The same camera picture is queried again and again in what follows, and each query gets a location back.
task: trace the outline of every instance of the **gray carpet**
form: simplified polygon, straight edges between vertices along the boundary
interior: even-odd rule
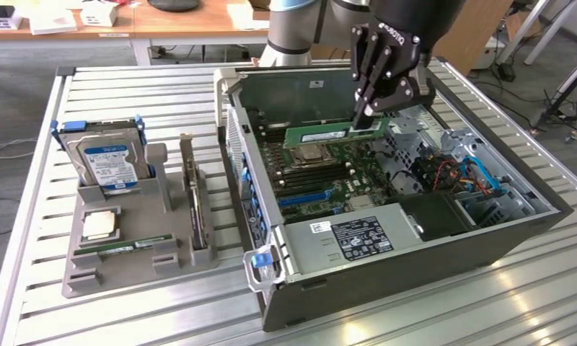
[[[528,47],[516,57],[517,80],[504,86],[522,97],[542,98],[542,88],[552,91],[560,84],[565,75],[577,64],[577,44],[557,36],[542,56],[532,67],[521,63],[528,54]],[[176,47],[170,56],[153,61],[154,64],[200,62],[200,47],[194,48],[185,59],[189,47]],[[250,49],[252,56],[260,56],[261,46]],[[208,62],[224,61],[224,48],[208,48]],[[241,52],[237,48],[228,51],[228,61],[241,61]],[[17,138],[37,136],[46,98],[53,83],[53,72],[57,66],[126,66],[134,64],[133,53],[128,48],[72,49],[58,50],[0,50],[0,143]],[[482,72],[480,81],[496,83],[489,73]],[[482,89],[498,101],[525,115],[536,115],[542,110],[540,103],[526,103],[508,94],[498,95],[497,88],[481,85]],[[520,117],[517,122],[525,125]],[[565,144],[565,128],[549,128],[538,136],[538,140],[552,151],[557,158],[577,174],[577,142]],[[18,154],[33,148],[33,145],[21,145],[9,149],[4,154]],[[0,198],[18,199],[25,182],[30,158],[0,160]],[[9,229],[14,221],[17,204],[0,201],[0,231]],[[8,235],[0,236],[0,267],[8,243]]]

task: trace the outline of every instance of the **blue hard drive label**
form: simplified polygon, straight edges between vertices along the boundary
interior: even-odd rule
[[[349,261],[393,250],[376,216],[330,225],[330,229]]]
[[[109,190],[133,187],[138,182],[133,164],[126,161],[126,146],[100,146],[84,150],[98,185]]]

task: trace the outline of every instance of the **white cable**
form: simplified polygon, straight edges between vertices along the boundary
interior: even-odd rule
[[[0,144],[0,150],[2,150],[6,146],[13,146],[16,144],[28,143],[28,142],[36,142],[38,138],[24,138],[24,139],[16,139],[13,141],[9,141],[8,143]],[[0,156],[0,160],[8,160],[8,159],[18,159],[20,157],[25,157],[34,154],[33,151],[29,153],[21,154],[21,155],[13,155],[13,156]]]

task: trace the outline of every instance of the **white box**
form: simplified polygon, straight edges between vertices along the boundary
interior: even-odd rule
[[[32,35],[77,31],[77,21],[74,20],[73,12],[66,9],[34,11],[29,15],[29,31],[32,31]]]
[[[18,25],[21,24],[22,17],[16,11],[12,13],[12,16],[8,18],[0,18],[0,30],[17,30]]]
[[[472,67],[472,69],[473,70],[488,69],[493,64],[496,57],[498,56],[498,54],[501,54],[504,48],[505,48],[505,44],[500,42],[494,37],[490,37],[488,43],[485,44],[485,47],[482,48],[481,56],[478,57],[478,60],[474,66]]]
[[[84,4],[80,16],[85,26],[89,27],[112,27],[117,18],[114,2],[94,1]]]

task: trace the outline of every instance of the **robotic arm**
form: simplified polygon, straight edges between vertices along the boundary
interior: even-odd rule
[[[373,18],[350,29],[354,128],[370,127],[373,112],[432,104],[436,91],[425,68],[462,4],[464,0],[370,0]]]
[[[449,30],[464,2],[272,0],[268,46],[260,65],[308,64],[313,43],[352,48],[350,67],[357,81],[353,121],[354,128],[366,129],[373,112],[430,105],[434,90],[425,68],[432,47]]]

